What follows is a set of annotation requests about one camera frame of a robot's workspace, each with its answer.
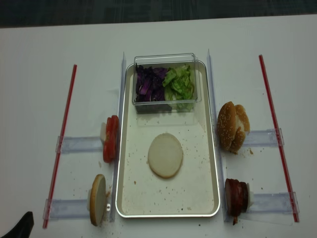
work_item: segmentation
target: white tabletop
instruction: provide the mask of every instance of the white tabletop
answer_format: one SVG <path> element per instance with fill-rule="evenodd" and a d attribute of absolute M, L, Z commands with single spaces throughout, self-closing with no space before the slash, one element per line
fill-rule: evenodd
<path fill-rule="evenodd" d="M 317 15 L 217 19 L 162 23 L 0 29 L 0 236 L 33 211 L 31 237 L 313 237 L 317 208 Z M 117 90 L 122 53 L 134 56 L 193 52 L 206 61 L 210 49 L 214 77 L 252 75 L 248 64 L 263 54 L 285 154 L 300 208 L 292 226 L 213 218 L 133 219 L 118 214 L 101 228 L 89 220 L 49 222 L 42 229 L 72 67 L 78 65 L 66 134 L 98 135 L 90 122 L 107 95 Z M 84 103 L 89 93 L 90 102 Z M 93 112 L 82 116 L 85 111 Z M 98 116 L 107 116 L 103 110 Z"/>

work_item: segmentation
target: red straw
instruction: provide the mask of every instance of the red straw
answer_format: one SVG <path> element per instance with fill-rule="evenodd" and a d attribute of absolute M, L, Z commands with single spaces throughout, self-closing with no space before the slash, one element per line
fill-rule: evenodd
<path fill-rule="evenodd" d="M 266 93 L 267 93 L 267 97 L 268 97 L 268 103 L 269 103 L 269 107 L 271 109 L 271 114 L 272 114 L 272 118 L 273 118 L 274 128 L 275 128 L 276 131 L 278 131 L 279 127 L 278 127 L 277 118 L 276 118 L 276 114 L 275 114 L 275 109 L 274 109 L 274 105 L 273 105 L 273 99 L 272 99 L 272 95 L 271 95 L 271 90 L 270 90 L 269 84 L 268 84 L 268 79 L 267 79 L 267 74 L 266 74 L 266 70 L 265 70 L 263 56 L 259 55 L 259 59 L 260 59 L 260 64 L 261 64 L 264 84 L 265 84 L 265 88 L 266 88 Z M 279 133 L 276 134 L 276 137 L 277 137 L 278 140 L 280 140 Z M 286 164 L 284 148 L 281 145 L 279 145 L 278 148 L 279 148 L 279 153 L 280 153 L 281 159 L 282 159 L 282 165 L 283 165 L 283 169 L 284 169 L 284 175 L 285 175 L 287 190 L 288 190 L 288 192 L 290 194 L 293 194 L 293 188 L 292 188 L 292 184 L 291 184 L 291 178 L 290 178 L 289 173 L 288 173 L 288 168 L 287 168 L 287 164 Z M 292 205 L 292 209 L 293 209 L 294 221 L 295 222 L 299 222 L 299 216 L 298 216 L 297 207 L 296 207 L 296 204 L 295 204 L 295 201 L 294 201 L 292 195 L 290 195 L 290 200 L 291 200 L 291 205 Z"/>
<path fill-rule="evenodd" d="M 63 124 L 62 124 L 61 131 L 60 131 L 60 137 L 64 136 L 64 134 L 65 134 L 67 116 L 68 116 L 69 105 L 70 105 L 70 99 L 71 99 L 71 94 L 73 92 L 73 87 L 74 87 L 74 83 L 75 83 L 76 70 L 77 70 L 77 65 L 74 64 L 73 73 L 72 73 L 71 81 L 70 81 L 70 85 L 69 85 L 69 91 L 68 91 L 68 97 L 67 97 L 65 112 L 64 112 Z M 46 213 L 47 219 L 44 220 L 44 222 L 43 222 L 43 229 L 46 229 L 48 227 L 48 223 L 49 223 L 50 201 L 53 198 L 55 180 L 56 180 L 56 175 L 57 175 L 57 168 L 58 168 L 58 164 L 59 164 L 59 158 L 60 158 L 60 152 L 57 152 L 56 153 L 56 158 L 55 158 L 55 165 L 54 165 L 54 170 L 53 170 L 52 181 L 51 181 L 50 193 L 49 193 L 49 198 L 48 198 L 49 202 L 47 204 L 47 206 L 48 206 L 47 213 Z"/>

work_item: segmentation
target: baking tray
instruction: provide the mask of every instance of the baking tray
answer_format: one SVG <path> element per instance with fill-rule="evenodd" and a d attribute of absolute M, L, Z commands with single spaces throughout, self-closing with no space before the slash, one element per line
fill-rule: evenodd
<path fill-rule="evenodd" d="M 125 218 L 211 217 L 220 207 L 206 66 L 199 61 L 201 97 L 189 113 L 137 114 L 133 65 L 126 70 L 116 208 Z M 183 165 L 170 179 L 147 164 L 153 139 L 171 133 L 181 142 Z"/>

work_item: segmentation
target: round bun slice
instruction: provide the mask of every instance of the round bun slice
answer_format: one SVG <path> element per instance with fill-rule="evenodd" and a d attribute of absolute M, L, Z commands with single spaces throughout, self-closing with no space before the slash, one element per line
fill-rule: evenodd
<path fill-rule="evenodd" d="M 234 106 L 232 102 L 224 104 L 218 115 L 217 131 L 222 148 L 237 153 L 245 140 L 245 132 L 250 131 L 244 107 Z"/>
<path fill-rule="evenodd" d="M 148 162 L 151 170 L 167 179 L 177 174 L 183 161 L 183 149 L 178 139 L 164 133 L 158 135 L 150 145 Z"/>
<path fill-rule="evenodd" d="M 100 225 L 106 206 L 106 179 L 97 175 L 90 194 L 90 221 L 94 226 Z"/>

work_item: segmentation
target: sesame seed bun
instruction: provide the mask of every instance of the sesame seed bun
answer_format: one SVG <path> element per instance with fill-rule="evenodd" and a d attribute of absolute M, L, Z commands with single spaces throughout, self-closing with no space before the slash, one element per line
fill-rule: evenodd
<path fill-rule="evenodd" d="M 217 131 L 220 145 L 224 150 L 237 153 L 250 131 L 250 123 L 242 105 L 234 106 L 232 102 L 224 104 L 219 112 Z"/>

